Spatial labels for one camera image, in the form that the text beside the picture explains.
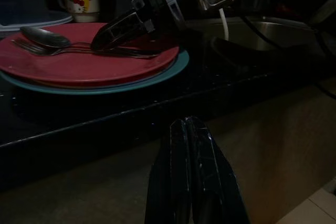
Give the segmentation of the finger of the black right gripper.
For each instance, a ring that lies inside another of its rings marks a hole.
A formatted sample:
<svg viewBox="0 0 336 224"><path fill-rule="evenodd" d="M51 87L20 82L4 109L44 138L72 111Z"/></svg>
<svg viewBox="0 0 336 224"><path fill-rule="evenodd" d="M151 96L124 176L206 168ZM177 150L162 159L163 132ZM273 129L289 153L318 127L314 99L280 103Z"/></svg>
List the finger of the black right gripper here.
<svg viewBox="0 0 336 224"><path fill-rule="evenodd" d="M136 11L129 11L102 26L94 36L90 49L112 49L153 31L154 22L151 19L142 21Z"/></svg>

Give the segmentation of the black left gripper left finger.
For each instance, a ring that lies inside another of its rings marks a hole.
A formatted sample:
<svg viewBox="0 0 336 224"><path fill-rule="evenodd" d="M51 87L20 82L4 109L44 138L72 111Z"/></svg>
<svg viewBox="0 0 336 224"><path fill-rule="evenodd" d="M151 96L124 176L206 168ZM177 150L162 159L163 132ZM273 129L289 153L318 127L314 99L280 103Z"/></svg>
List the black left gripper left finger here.
<svg viewBox="0 0 336 224"><path fill-rule="evenodd" d="M151 167L145 223L189 223L191 159L186 119L177 119L160 144Z"/></svg>

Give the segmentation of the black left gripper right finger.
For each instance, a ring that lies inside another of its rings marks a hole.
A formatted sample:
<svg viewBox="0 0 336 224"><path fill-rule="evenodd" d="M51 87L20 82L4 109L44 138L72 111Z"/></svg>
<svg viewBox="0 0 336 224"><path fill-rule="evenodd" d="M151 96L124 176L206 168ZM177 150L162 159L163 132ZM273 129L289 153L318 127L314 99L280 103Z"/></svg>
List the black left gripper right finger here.
<svg viewBox="0 0 336 224"><path fill-rule="evenodd" d="M233 169L205 123L185 119L194 223L250 223Z"/></svg>

